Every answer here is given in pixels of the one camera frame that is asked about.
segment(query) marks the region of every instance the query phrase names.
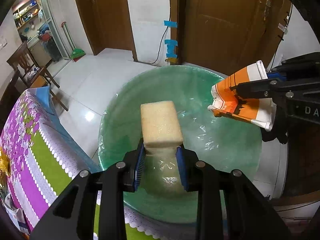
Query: floral tablecloth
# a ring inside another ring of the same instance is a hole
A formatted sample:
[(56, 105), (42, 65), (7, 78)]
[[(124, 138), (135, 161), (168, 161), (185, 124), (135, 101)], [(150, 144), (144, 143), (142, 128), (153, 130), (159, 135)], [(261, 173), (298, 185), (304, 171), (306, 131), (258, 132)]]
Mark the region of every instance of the floral tablecloth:
[[(7, 184), (14, 205), (22, 208), (30, 231), (57, 196), (81, 171), (101, 171), (71, 138), (55, 112), (49, 87), (28, 89), (12, 109), (0, 137), (10, 159)], [(97, 239), (101, 192), (98, 193), (94, 235)], [(124, 208), (128, 240), (193, 239), (194, 228), (149, 219)]]

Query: wooden chair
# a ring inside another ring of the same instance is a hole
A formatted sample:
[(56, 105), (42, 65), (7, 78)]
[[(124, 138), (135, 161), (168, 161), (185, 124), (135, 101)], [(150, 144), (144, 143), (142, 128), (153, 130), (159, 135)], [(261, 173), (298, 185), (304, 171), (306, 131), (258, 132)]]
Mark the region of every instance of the wooden chair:
[[(24, 69), (24, 75), (21, 73), (19, 77), (23, 81), (23, 83), (27, 86), (27, 88), (35, 88), (35, 87), (43, 87), (47, 83), (51, 85), (51, 82), (59, 88), (60, 86), (54, 80), (53, 76), (47, 70), (47, 66), (39, 66), (36, 62), (35, 58), (31, 54), (29, 48), (27, 47), (27, 43), (24, 42), (20, 45), (19, 48), (12, 54), (12, 56), (7, 60), (7, 63), (14, 69), (18, 69), (18, 65)], [(25, 76), (32, 70), (32, 68), (36, 66), (39, 68), (38, 72), (29, 80), (25, 79)], [(50, 89), (50, 94), (53, 98), (66, 110), (68, 108), (57, 98), (57, 96)]]

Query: broom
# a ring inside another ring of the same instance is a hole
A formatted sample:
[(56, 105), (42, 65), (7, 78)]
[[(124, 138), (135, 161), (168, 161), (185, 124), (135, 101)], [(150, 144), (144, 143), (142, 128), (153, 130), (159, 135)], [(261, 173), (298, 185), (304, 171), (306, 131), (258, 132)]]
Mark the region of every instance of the broom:
[(82, 49), (76, 48), (76, 46), (75, 46), (75, 44), (74, 44), (74, 42), (73, 42), (73, 40), (71, 38), (67, 23), (63, 22), (61, 24), (61, 27), (62, 27), (62, 29), (63, 29), (66, 37), (67, 37), (67, 40), (68, 40), (71, 48), (73, 49), (72, 54), (70, 55), (70, 58), (73, 59), (75, 62), (77, 62), (82, 56), (85, 55), (85, 52)]

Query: blue tape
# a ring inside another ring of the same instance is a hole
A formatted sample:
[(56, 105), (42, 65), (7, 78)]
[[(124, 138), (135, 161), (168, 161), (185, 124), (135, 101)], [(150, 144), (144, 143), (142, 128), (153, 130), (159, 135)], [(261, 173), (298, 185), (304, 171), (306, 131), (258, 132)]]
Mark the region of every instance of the blue tape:
[(169, 58), (169, 57), (177, 58), (178, 55), (177, 54), (173, 54), (173, 53), (167, 53), (167, 58)]
[(177, 22), (172, 22), (172, 21), (164, 21), (164, 26), (177, 28), (178, 27), (178, 23)]
[(178, 46), (178, 42), (176, 40), (164, 40), (164, 44)]
[(167, 53), (174, 54), (174, 45), (167, 45)]

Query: chair backrest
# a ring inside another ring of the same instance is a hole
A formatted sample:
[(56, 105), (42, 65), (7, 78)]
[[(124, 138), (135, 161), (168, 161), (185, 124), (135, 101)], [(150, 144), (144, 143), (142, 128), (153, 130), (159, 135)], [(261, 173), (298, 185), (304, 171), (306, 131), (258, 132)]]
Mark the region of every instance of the chair backrest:
[(23, 42), (19, 46), (19, 48), (17, 48), (17, 50), (12, 54), (12, 56), (7, 60), (7, 63), (13, 69), (17, 69), (19, 64), (20, 67), (24, 69), (25, 73), (27, 73), (30, 70), (30, 68), (33, 67), (34, 65), (39, 67), (38, 63), (34, 59), (30, 50), (28, 49), (26, 42)]

